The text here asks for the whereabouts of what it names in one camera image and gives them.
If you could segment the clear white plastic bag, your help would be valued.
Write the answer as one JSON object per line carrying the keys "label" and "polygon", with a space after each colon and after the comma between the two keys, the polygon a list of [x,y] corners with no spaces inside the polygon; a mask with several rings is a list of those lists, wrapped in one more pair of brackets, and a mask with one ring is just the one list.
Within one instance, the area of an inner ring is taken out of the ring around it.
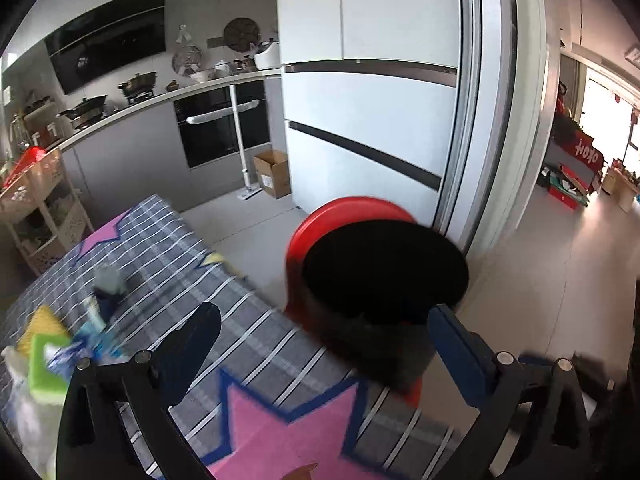
{"label": "clear white plastic bag", "polygon": [[14,347],[1,352],[11,376],[9,419],[18,448],[41,479],[55,479],[56,445],[62,408],[38,403],[28,386],[28,361]]}

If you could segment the green sponge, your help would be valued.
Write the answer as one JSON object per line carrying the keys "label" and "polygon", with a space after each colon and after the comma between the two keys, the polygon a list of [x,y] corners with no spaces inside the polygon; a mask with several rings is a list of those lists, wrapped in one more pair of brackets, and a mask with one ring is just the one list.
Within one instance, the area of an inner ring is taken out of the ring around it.
{"label": "green sponge", "polygon": [[55,352],[70,343],[65,335],[35,334],[29,353],[28,388],[39,404],[62,406],[65,402],[68,380],[51,372],[48,362]]}

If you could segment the blue plastic bag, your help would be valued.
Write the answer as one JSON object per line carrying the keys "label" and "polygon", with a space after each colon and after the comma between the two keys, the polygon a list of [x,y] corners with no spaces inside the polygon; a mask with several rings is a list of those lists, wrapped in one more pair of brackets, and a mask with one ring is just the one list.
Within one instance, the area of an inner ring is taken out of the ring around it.
{"label": "blue plastic bag", "polygon": [[124,355],[116,348],[110,334],[87,322],[66,344],[46,342],[43,357],[49,372],[70,380],[82,359],[87,358],[99,365],[114,364],[121,361]]}

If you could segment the dark blue small carton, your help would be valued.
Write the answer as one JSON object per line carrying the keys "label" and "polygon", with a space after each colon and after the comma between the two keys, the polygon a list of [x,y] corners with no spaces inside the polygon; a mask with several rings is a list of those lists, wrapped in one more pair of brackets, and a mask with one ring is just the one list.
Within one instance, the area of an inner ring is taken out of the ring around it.
{"label": "dark blue small carton", "polygon": [[127,295],[127,284],[118,266],[97,266],[93,277],[93,296],[96,297],[102,321],[109,323],[118,305]]}

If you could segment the grey checked tablecloth with stars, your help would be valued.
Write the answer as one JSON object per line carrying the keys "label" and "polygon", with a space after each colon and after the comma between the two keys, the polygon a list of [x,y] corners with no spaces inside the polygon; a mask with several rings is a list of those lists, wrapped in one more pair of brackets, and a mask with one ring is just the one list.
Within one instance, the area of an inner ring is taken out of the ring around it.
{"label": "grey checked tablecloth with stars", "polygon": [[220,442],[221,373],[245,382],[280,408],[298,408],[354,377],[344,363],[259,298],[247,281],[220,262],[206,262],[210,250],[160,197],[134,206],[117,221],[116,231],[117,240],[99,244],[88,255],[74,247],[37,278],[2,316],[2,344],[17,342],[42,304],[77,332],[87,318],[81,301],[90,292],[98,264],[117,264],[131,282],[132,294],[113,318],[112,336],[125,356],[157,346],[200,301],[216,304],[222,315],[220,336],[194,387],[171,411],[200,455]]}

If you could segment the black bin with red lid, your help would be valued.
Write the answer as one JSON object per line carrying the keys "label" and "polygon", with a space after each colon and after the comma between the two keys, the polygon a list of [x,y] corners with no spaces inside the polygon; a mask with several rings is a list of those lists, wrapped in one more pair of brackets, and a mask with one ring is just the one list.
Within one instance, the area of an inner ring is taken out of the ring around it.
{"label": "black bin with red lid", "polygon": [[357,374],[417,406],[435,349],[431,308],[469,287],[463,252],[379,198],[338,198],[310,214],[285,253],[285,313]]}

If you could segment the red plastic basket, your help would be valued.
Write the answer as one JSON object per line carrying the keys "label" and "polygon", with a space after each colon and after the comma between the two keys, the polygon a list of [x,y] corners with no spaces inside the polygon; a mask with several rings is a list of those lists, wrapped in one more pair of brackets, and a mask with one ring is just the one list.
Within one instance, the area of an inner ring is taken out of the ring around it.
{"label": "red plastic basket", "polygon": [[2,188],[8,188],[16,181],[22,174],[24,174],[31,166],[34,166],[36,162],[40,162],[47,152],[39,146],[32,146],[28,148],[21,156],[18,162],[13,166],[13,169],[2,180]]}

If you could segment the white stick vacuum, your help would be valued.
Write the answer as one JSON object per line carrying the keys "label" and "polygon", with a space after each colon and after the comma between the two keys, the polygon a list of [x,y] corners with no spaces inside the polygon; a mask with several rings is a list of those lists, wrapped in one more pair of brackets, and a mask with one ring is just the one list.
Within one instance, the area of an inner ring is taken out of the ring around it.
{"label": "white stick vacuum", "polygon": [[238,96],[236,95],[236,85],[230,84],[229,86],[229,94],[231,105],[226,108],[221,108],[220,110],[213,110],[212,112],[199,114],[195,116],[189,116],[186,118],[186,122],[189,125],[203,125],[206,122],[213,122],[214,120],[218,120],[229,115],[233,118],[233,127],[235,133],[236,143],[239,148],[239,155],[241,159],[241,170],[242,177],[244,182],[244,188],[238,194],[239,200],[244,200],[246,202],[250,198],[257,195],[262,189],[258,184],[250,182],[250,170],[248,170],[248,165],[245,156],[245,146],[242,137],[242,127],[240,123],[240,113],[246,112],[247,110],[252,110],[258,104],[258,100],[251,100],[250,102],[240,104],[238,102]]}

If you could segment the black wok left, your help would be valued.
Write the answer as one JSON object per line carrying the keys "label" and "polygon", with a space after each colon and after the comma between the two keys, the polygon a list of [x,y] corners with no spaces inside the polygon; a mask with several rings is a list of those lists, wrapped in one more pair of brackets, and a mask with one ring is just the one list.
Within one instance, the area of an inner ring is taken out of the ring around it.
{"label": "black wok left", "polygon": [[80,130],[102,119],[105,101],[106,94],[90,99],[83,98],[76,106],[61,110],[56,116],[66,117],[73,129]]}

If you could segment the black wok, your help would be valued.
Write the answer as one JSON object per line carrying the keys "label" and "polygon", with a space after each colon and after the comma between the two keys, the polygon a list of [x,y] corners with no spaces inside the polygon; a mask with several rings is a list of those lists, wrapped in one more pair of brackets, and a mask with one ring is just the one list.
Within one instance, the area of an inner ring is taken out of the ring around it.
{"label": "black wok", "polygon": [[105,101],[106,94],[90,99],[83,98],[76,106],[61,110],[56,116],[66,117],[73,129],[80,130],[102,119]]}
{"label": "black wok", "polygon": [[117,86],[129,105],[151,99],[154,96],[157,74],[155,72],[136,73],[136,76]]}

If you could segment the white refrigerator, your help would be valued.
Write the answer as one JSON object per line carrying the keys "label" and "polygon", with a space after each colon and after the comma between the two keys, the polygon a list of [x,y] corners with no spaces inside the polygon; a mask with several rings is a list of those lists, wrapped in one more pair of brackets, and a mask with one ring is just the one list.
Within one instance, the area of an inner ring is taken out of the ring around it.
{"label": "white refrigerator", "polygon": [[293,200],[388,200],[480,259],[527,165],[544,0],[278,0]]}

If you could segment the metal steamer rack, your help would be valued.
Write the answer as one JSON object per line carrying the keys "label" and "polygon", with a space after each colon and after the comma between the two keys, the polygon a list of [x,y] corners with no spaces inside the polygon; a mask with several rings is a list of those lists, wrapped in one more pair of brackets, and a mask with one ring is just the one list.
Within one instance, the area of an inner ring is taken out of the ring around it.
{"label": "metal steamer rack", "polygon": [[190,77],[201,69],[202,50],[193,44],[180,47],[171,58],[172,70],[181,77]]}

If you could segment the black range hood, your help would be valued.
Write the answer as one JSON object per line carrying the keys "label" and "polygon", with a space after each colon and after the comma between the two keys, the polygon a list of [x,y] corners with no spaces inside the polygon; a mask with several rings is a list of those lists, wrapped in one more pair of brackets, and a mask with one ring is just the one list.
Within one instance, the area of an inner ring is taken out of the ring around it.
{"label": "black range hood", "polygon": [[112,0],[51,32],[44,44],[64,93],[164,52],[165,8],[166,0]]}

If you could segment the white rice cooker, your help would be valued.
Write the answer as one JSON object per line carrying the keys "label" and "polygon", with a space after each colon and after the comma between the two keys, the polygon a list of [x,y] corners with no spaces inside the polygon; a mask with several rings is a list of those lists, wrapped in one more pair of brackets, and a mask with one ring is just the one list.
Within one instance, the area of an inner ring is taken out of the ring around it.
{"label": "white rice cooker", "polygon": [[274,70],[281,66],[280,47],[277,40],[270,38],[258,44],[254,53],[254,64],[258,70]]}

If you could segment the black hanging pan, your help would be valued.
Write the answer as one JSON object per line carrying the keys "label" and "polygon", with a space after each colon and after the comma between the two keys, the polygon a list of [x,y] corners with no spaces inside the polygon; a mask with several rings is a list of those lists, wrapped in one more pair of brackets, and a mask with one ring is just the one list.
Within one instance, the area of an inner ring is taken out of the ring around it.
{"label": "black hanging pan", "polygon": [[262,41],[262,32],[258,24],[251,18],[241,16],[234,18],[226,26],[219,37],[206,40],[207,49],[227,47],[233,52],[248,52]]}

